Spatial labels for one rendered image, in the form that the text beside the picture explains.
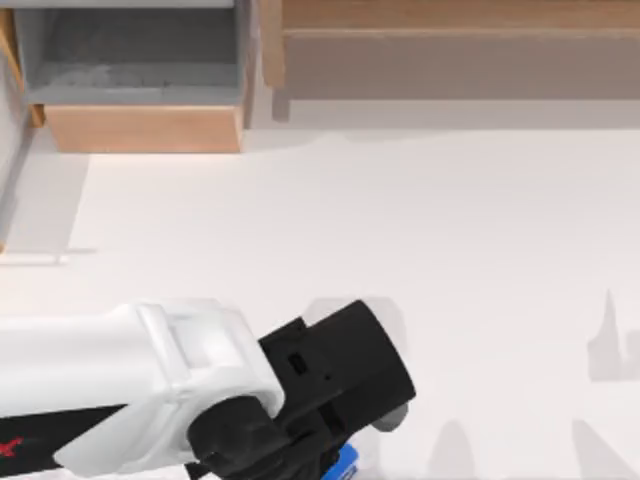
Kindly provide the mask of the blue and white object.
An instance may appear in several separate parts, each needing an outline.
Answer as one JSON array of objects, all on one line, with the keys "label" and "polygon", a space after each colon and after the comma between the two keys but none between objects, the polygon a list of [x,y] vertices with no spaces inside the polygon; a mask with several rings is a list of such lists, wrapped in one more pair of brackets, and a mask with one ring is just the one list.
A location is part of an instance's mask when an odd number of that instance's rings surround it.
[{"label": "blue and white object", "polygon": [[321,477],[321,480],[351,480],[358,472],[359,453],[351,444],[344,444],[338,452],[337,460]]}]

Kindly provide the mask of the pale wooden drawer front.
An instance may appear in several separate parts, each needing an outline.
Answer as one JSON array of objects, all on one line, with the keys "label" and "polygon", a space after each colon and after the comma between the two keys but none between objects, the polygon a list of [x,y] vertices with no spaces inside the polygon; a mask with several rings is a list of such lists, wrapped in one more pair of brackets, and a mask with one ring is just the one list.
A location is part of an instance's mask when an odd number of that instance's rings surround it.
[{"label": "pale wooden drawer front", "polygon": [[207,105],[47,105],[66,153],[238,153],[244,109]]}]

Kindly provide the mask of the wooden open shelf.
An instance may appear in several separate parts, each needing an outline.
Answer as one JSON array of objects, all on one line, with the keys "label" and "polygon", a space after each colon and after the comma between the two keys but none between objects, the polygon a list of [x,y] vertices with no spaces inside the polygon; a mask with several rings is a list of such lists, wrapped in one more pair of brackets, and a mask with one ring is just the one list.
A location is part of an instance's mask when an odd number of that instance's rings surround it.
[{"label": "wooden open shelf", "polygon": [[257,0],[272,118],[289,119],[286,42],[294,37],[640,38],[640,0]]}]

